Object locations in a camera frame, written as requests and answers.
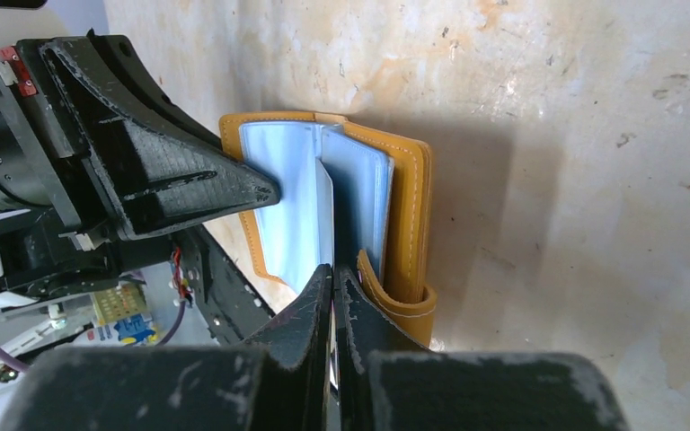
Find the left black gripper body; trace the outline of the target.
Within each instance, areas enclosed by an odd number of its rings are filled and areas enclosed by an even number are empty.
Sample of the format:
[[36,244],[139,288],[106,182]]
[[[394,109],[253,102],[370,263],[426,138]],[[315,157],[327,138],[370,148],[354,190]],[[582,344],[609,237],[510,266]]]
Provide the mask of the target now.
[[123,240],[108,225],[52,104],[41,60],[52,39],[0,47],[0,294],[26,298],[102,289],[170,259],[173,235],[190,228]]

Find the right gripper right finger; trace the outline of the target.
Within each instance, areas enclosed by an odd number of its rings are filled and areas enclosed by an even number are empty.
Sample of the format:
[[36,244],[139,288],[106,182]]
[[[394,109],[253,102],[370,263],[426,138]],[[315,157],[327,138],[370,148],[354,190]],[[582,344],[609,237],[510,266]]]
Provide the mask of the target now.
[[333,270],[333,310],[341,428],[371,430],[369,356],[374,352],[421,352],[428,348],[381,311],[367,297],[354,271],[344,265]]

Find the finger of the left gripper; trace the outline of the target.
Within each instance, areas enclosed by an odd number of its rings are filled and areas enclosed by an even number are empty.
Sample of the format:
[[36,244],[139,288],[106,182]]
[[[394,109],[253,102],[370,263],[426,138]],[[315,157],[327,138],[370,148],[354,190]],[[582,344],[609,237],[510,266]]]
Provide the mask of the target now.
[[66,145],[123,240],[277,204],[279,185],[176,106],[124,36],[46,40],[41,60]]

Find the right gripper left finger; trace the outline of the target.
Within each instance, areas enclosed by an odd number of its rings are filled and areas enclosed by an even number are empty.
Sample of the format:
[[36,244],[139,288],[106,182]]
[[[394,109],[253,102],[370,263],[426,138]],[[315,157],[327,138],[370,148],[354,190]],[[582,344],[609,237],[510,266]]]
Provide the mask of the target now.
[[252,398],[251,430],[324,430],[330,396],[332,266],[243,343],[265,352]]

